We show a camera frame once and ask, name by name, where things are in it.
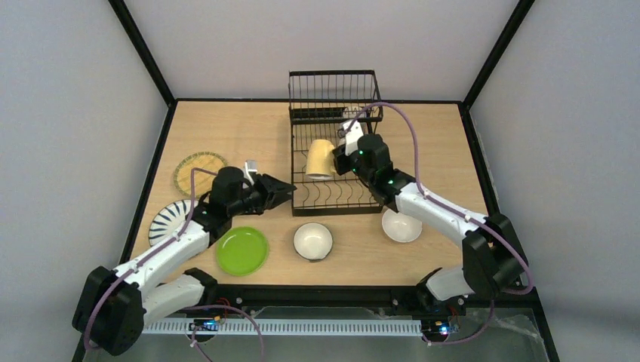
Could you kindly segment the yellow ceramic mug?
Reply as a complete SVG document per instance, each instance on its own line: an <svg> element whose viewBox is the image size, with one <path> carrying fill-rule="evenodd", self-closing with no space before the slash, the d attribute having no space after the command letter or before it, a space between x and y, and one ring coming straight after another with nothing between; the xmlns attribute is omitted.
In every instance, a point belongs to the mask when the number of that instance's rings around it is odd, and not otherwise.
<svg viewBox="0 0 640 362"><path fill-rule="evenodd" d="M306 177L313 180L328 181L334 177L335 146L329 140L313 140L306 161Z"/></svg>

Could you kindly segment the black wire dish rack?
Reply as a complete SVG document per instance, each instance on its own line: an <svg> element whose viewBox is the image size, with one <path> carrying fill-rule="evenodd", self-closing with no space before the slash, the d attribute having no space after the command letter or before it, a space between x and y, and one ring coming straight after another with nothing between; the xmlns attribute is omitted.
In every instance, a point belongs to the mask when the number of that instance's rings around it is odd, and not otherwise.
<svg viewBox="0 0 640 362"><path fill-rule="evenodd" d="M367 106L381 99L373 69L297 70L288 74L291 126L291 182L297 187L293 216L338 216L379 213L382 207L353 173L334 174L328 181L306 177L313 140L339 146L343 109Z"/></svg>

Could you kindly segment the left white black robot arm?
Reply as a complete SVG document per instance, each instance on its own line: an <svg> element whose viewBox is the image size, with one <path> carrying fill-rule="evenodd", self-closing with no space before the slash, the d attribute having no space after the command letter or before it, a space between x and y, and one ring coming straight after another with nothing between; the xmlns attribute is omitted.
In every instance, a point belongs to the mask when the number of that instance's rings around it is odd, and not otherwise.
<svg viewBox="0 0 640 362"><path fill-rule="evenodd" d="M261 215L293 198L295 186L245 167L223 167L208 192L191 195L184 220L166 238L138 257L89 273L72 318L86 350L112 356L126 352L143 328L185 308L214 300L217 281L194 268L165 278L221 239L236 216Z"/></svg>

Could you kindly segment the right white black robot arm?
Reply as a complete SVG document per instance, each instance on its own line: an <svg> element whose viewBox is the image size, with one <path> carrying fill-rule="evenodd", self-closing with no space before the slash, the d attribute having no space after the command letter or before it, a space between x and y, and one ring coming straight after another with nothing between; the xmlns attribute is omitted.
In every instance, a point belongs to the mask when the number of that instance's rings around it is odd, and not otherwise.
<svg viewBox="0 0 640 362"><path fill-rule="evenodd" d="M394 167L387 144L377 134L338 146L331 158L338 174L354 173L376 202L429 225L459 247L461 265L438 268L424 278L432 299L528 293L512 286L528 265L515 248L518 238L506 216L475 213L432 193Z"/></svg>

